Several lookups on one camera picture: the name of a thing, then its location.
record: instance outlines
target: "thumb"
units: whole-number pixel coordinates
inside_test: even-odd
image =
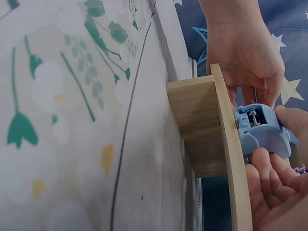
[[[298,138],[299,153],[305,166],[308,166],[308,112],[283,106],[277,106],[275,112],[282,126]]]

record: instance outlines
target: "wooden shelf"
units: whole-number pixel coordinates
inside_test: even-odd
[[[234,231],[252,231],[243,153],[222,72],[167,83],[167,94],[197,177],[228,175]]]

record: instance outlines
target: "blue plastic clip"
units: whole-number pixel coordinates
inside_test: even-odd
[[[281,126],[275,111],[264,104],[240,106],[234,115],[244,157],[263,147],[288,158],[292,153],[290,144],[298,145],[294,134]]]

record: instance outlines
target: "purple object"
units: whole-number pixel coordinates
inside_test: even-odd
[[[296,168],[294,168],[294,171],[298,172],[300,174],[308,173],[308,168],[306,168],[306,167],[301,167],[301,168],[296,167]]]

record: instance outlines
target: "star pattern fabric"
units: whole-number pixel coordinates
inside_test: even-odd
[[[262,17],[285,64],[282,91],[276,105],[308,111],[308,1],[258,0]],[[198,62],[198,76],[206,75],[207,34],[198,0],[175,4],[188,55]],[[243,103],[241,91],[238,105]],[[231,208],[226,176],[203,181],[204,230],[231,231]]]
[[[308,2],[298,0],[259,0],[262,17],[271,33],[278,51],[285,63],[282,91],[276,105],[298,107],[308,110]],[[283,11],[289,8],[290,14]],[[176,4],[188,55],[198,64],[198,76],[206,75],[207,27],[204,14],[198,0],[186,1],[185,5]],[[237,95],[237,103],[243,99],[241,90]]]
[[[300,79],[288,81],[285,77],[283,77],[281,90],[282,105],[285,105],[291,97],[304,101],[304,98],[296,91],[299,82]]]
[[[183,0],[173,0],[174,4],[179,4],[179,5],[183,5],[182,3]]]
[[[280,47],[286,47],[286,45],[281,41],[283,34],[279,35],[278,37],[276,37],[273,34],[271,36],[274,39],[274,42],[275,42],[279,52],[280,52]]]

